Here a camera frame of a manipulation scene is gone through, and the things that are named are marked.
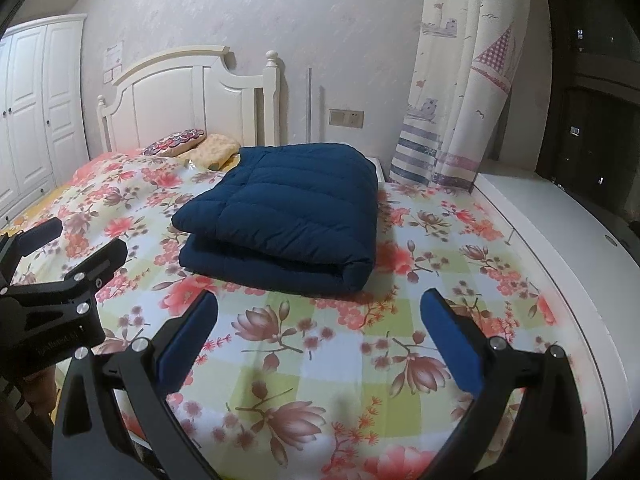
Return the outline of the person's left hand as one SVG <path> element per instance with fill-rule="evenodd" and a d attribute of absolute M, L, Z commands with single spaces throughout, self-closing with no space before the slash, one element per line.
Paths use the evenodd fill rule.
<path fill-rule="evenodd" d="M 23 394 L 32 411 L 47 420 L 55 408 L 55 366 L 49 366 L 24 379 Z"/>

